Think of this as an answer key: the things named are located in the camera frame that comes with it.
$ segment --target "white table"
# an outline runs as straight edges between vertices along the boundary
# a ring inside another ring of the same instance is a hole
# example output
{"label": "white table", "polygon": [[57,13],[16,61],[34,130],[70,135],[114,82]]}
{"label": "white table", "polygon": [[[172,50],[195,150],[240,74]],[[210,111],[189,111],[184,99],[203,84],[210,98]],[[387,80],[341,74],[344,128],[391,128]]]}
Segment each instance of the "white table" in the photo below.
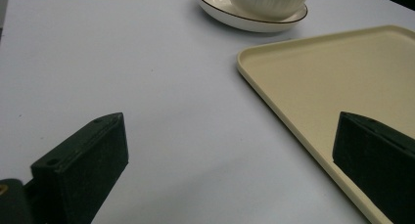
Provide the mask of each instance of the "white table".
{"label": "white table", "polygon": [[384,24],[388,0],[307,0],[273,34],[197,0],[9,0],[0,45],[0,178],[90,120],[125,117],[129,164],[94,223],[366,223],[236,70],[249,46]]}

